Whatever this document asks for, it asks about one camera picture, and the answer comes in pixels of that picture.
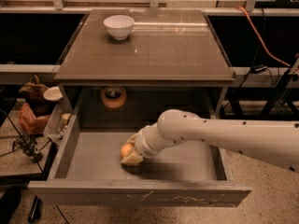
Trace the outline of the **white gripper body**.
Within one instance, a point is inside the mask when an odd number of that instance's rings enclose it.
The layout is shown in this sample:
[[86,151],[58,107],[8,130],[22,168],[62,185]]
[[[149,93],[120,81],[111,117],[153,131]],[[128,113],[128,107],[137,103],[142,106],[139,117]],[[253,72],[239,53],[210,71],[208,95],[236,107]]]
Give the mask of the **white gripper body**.
[[162,141],[157,126],[148,125],[136,134],[135,151],[145,158],[152,158],[162,151]]

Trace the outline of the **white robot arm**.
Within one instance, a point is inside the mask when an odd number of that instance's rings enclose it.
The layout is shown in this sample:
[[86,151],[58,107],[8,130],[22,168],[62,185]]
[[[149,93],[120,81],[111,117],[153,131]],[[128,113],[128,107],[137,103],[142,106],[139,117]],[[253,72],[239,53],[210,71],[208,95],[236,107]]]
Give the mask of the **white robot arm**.
[[299,123],[276,120],[203,119],[194,113],[169,109],[157,122],[128,139],[133,147],[121,159],[138,165],[162,150],[188,141],[239,152],[258,161],[299,173]]

